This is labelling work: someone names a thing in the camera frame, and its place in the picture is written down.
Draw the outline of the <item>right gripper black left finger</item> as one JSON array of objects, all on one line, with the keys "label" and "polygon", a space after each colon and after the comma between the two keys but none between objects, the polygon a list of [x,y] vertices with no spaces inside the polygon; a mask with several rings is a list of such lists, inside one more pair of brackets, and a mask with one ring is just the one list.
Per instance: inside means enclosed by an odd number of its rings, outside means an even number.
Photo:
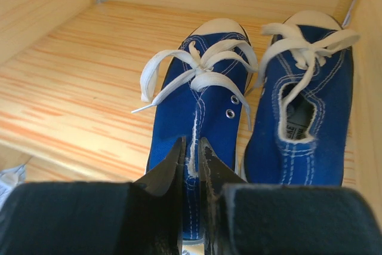
[{"label": "right gripper black left finger", "polygon": [[135,182],[35,182],[1,209],[2,254],[180,254],[186,140]]}]

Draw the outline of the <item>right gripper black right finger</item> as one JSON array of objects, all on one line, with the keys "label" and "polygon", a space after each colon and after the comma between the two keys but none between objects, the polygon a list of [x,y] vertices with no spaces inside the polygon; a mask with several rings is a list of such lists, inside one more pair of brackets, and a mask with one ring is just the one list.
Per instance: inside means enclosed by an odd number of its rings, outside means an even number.
[{"label": "right gripper black right finger", "polygon": [[380,254],[381,230],[349,188],[257,185],[199,142],[205,254]]}]

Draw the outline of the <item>blue sneaker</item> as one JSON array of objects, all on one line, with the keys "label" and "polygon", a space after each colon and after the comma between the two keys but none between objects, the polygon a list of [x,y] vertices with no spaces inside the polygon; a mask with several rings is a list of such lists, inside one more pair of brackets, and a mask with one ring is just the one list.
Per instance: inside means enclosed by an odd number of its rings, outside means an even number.
[{"label": "blue sneaker", "polygon": [[261,96],[241,177],[249,183],[340,186],[359,35],[332,16],[300,11],[262,28]]},{"label": "blue sneaker", "polygon": [[236,141],[241,113],[251,113],[245,90],[257,71],[257,56],[245,29],[231,19],[213,19],[175,50],[155,54],[141,77],[141,100],[156,109],[146,169],[154,169],[175,141],[186,139],[183,181],[183,241],[204,241],[198,147],[207,139],[219,159],[238,170]]}]

